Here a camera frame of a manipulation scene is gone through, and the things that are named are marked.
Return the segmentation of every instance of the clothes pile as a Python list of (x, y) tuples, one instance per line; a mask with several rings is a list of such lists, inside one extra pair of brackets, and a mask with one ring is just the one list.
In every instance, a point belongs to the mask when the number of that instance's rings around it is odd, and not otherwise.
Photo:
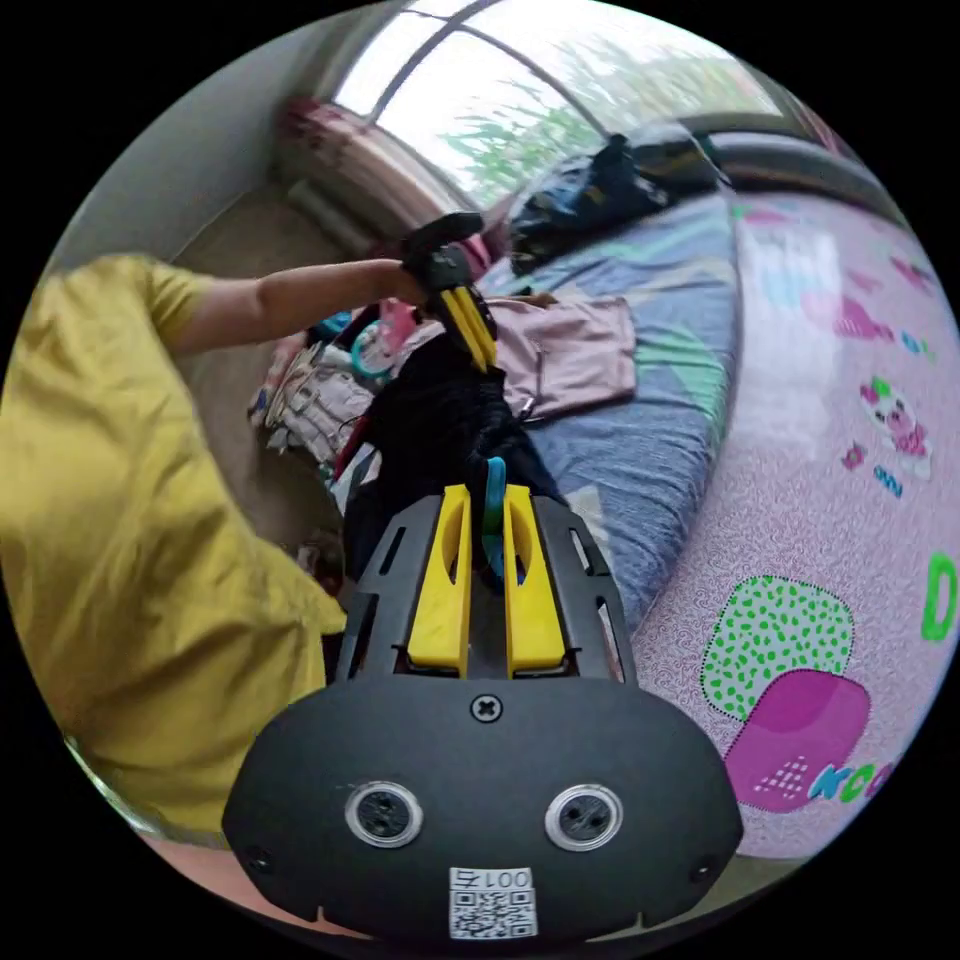
[(679, 123), (614, 134), (593, 156), (563, 160), (510, 213), (511, 267), (523, 276), (603, 231), (714, 190), (723, 178), (709, 140)]
[[(491, 457), (504, 461), (508, 483), (562, 503), (527, 427), (634, 394), (636, 341), (622, 298), (487, 303), (498, 339), (497, 366), (485, 373), (429, 319), (391, 345), (387, 375), (375, 379), (336, 337), (277, 344), (249, 419), (268, 448), (297, 449), (319, 471), (344, 517), (350, 580), (391, 518), (420, 498), (466, 483), (481, 504)], [(354, 326), (346, 339), (358, 335)]]

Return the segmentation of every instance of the green letter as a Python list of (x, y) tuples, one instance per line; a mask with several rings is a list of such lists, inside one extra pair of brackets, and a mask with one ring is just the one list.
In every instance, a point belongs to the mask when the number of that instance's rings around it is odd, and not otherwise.
[(870, 782), (873, 776), (874, 766), (868, 763), (861, 767), (844, 785), (840, 791), (840, 800), (842, 803), (849, 803), (856, 800), (863, 793), (863, 788)]
[[(937, 620), (940, 607), (940, 581), (947, 578), (947, 612)], [(923, 608), (921, 634), (930, 643), (941, 643), (957, 612), (957, 569), (945, 553), (935, 553), (927, 569), (927, 603)]]

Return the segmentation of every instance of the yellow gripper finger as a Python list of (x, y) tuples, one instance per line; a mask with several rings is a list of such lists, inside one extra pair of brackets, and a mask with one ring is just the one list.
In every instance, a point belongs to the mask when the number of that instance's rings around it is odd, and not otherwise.
[(470, 494), (447, 487), (407, 644), (415, 667), (467, 673), (471, 577)]
[(561, 666), (566, 647), (530, 491), (514, 484), (503, 503), (503, 561), (508, 676)]
[(483, 317), (477, 309), (473, 295), (466, 287), (457, 287), (454, 293), (464, 317), (474, 332), (484, 360), (492, 367), (497, 362), (497, 344), (493, 337), (490, 336), (490, 331), (487, 329), (487, 325), (484, 323)]
[(473, 304), (469, 291), (458, 287), (456, 290), (444, 290), (440, 296), (450, 319), (466, 343), (474, 364), (486, 373), (487, 366), (496, 359), (496, 346)]

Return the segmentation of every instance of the blue bedsheet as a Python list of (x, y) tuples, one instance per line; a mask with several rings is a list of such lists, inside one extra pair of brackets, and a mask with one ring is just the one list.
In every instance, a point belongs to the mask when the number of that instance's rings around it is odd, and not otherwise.
[(710, 195), (633, 223), (523, 277), (508, 260), (480, 284), (561, 296), (624, 296), (637, 332), (625, 404), (531, 429), (611, 565), (636, 630), (687, 539), (719, 450), (739, 350), (733, 225)]

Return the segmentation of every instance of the window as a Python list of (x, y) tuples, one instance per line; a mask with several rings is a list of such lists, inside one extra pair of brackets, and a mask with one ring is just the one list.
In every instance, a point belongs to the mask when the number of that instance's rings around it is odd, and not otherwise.
[(496, 203), (566, 155), (603, 145), (566, 99), (523, 64), (459, 33), (410, 74), (379, 123), (481, 205)]
[(607, 132), (780, 114), (720, 47), (596, 0), (417, 0), (367, 47), (335, 100), (480, 206), (564, 156), (599, 149)]

